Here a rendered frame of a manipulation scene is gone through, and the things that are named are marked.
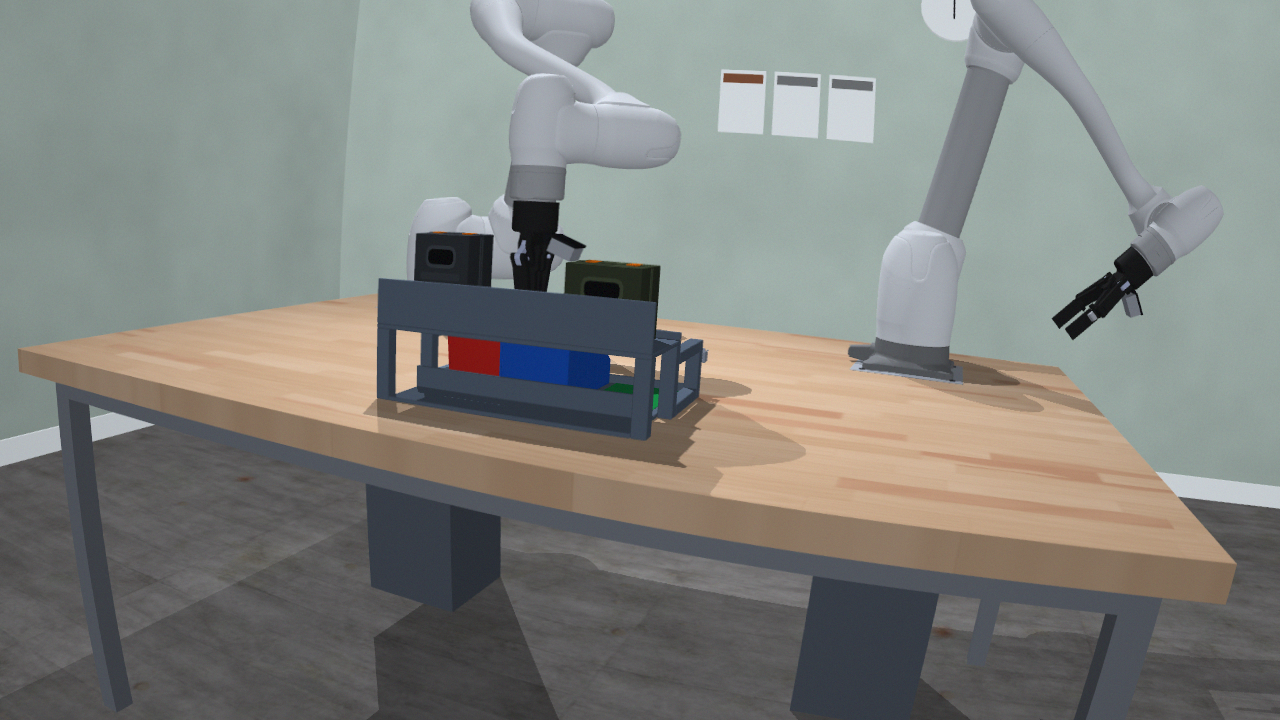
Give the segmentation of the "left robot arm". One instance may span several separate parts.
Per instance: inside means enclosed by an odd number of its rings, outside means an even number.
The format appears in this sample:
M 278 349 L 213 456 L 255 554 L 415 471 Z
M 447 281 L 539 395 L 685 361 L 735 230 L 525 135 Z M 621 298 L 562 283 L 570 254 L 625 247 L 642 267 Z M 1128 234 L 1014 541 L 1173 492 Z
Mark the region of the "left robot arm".
M 876 343 L 849 345 L 849 357 L 861 360 L 867 370 L 954 380 L 948 348 L 966 256 L 959 237 L 1009 85 L 1024 63 L 1066 99 L 1091 135 L 1129 204 L 1138 234 L 1130 245 L 1153 275 L 1204 242 L 1224 215 L 1219 197 L 1202 184 L 1172 199 L 1140 176 L 1100 96 L 1033 0 L 970 3 L 977 13 L 964 56 L 966 76 L 922 214 L 884 251 Z

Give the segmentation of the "dark green case with orange latches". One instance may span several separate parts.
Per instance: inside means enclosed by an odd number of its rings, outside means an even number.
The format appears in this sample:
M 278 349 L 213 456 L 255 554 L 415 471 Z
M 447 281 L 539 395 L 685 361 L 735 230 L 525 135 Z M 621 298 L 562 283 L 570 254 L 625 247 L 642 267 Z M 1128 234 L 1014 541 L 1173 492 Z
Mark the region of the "dark green case with orange latches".
M 659 282 L 659 265 L 579 260 L 564 269 L 564 293 L 657 302 L 657 311 Z

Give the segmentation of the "blue bin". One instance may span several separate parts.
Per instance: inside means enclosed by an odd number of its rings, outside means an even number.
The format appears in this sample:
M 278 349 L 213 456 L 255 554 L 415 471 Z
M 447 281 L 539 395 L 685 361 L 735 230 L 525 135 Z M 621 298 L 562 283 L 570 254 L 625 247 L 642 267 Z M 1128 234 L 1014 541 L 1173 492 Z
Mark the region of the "blue bin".
M 611 357 L 604 354 L 500 342 L 499 375 L 599 389 L 609 383 Z

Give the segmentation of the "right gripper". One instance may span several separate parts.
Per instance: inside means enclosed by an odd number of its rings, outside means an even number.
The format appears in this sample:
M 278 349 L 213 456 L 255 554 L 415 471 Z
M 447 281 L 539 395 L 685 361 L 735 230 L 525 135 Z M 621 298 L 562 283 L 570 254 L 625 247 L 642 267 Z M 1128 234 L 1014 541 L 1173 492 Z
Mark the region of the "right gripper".
M 543 240 L 558 231 L 558 218 L 559 202 L 513 201 L 512 231 L 520 233 L 518 251 L 509 254 L 515 290 L 547 292 L 554 254 Z

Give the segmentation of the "dark grey shelf rack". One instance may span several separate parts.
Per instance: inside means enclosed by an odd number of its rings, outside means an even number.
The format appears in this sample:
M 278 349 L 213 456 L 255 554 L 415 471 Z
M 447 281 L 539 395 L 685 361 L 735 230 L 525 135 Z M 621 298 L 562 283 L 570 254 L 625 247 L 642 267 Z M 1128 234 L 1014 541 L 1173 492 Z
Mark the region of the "dark grey shelf rack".
M 699 397 L 709 351 L 703 340 L 681 343 L 681 332 L 654 340 L 655 322 L 657 302 L 379 278 L 378 398 L 646 441 L 655 418 L 671 420 Z M 396 331 L 421 333 L 417 387 L 399 393 Z M 442 334 L 636 357 L 634 377 L 611 374 L 591 389 L 452 370 L 438 366 Z

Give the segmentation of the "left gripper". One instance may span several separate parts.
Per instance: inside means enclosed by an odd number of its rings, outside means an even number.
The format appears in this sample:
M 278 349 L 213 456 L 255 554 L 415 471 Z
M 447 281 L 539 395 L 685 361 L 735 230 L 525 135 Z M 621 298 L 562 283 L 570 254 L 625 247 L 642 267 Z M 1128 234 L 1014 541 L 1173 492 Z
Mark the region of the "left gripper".
M 1076 299 L 1068 304 L 1066 307 L 1062 307 L 1062 310 L 1052 318 L 1060 329 L 1078 313 L 1082 310 L 1085 311 L 1065 328 L 1071 340 L 1075 340 L 1101 316 L 1105 318 L 1123 299 L 1123 296 L 1132 290 L 1132 287 L 1138 290 L 1140 284 L 1144 284 L 1146 281 L 1153 275 L 1153 272 L 1151 270 L 1148 263 L 1146 263 L 1146 259 L 1142 258 L 1140 252 L 1133 247 L 1126 249 L 1126 251 L 1114 261 L 1114 265 L 1117 269 L 1116 273 L 1111 274 L 1111 272 L 1108 272 L 1100 281 L 1096 281 L 1080 293 L 1076 293 Z M 1089 305 L 1088 310 L 1085 310 L 1087 305 Z

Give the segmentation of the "red bin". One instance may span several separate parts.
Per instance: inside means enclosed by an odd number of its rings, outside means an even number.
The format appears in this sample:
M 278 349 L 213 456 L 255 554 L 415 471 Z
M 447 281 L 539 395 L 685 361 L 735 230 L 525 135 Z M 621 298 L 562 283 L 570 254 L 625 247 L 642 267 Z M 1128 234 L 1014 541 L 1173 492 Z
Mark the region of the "red bin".
M 500 342 L 448 336 L 449 369 L 499 375 Z

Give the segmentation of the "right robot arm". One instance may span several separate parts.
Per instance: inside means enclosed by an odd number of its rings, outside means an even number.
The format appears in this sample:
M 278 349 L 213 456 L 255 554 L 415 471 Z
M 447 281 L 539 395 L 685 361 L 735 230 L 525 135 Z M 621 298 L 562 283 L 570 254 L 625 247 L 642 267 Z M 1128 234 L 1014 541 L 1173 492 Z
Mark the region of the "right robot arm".
M 494 234 L 492 279 L 513 279 L 509 254 L 517 252 L 520 237 L 512 231 L 513 201 L 563 200 L 567 164 L 648 169 L 678 152 L 681 131 L 672 117 L 577 68 L 591 47 L 611 38 L 611 4 L 471 0 L 470 15 L 492 50 L 529 76 L 518 85 L 509 119 L 506 196 L 488 217 L 472 215 L 458 197 L 424 200 L 410 228 L 407 281 L 413 281 L 416 233 L 430 231 Z

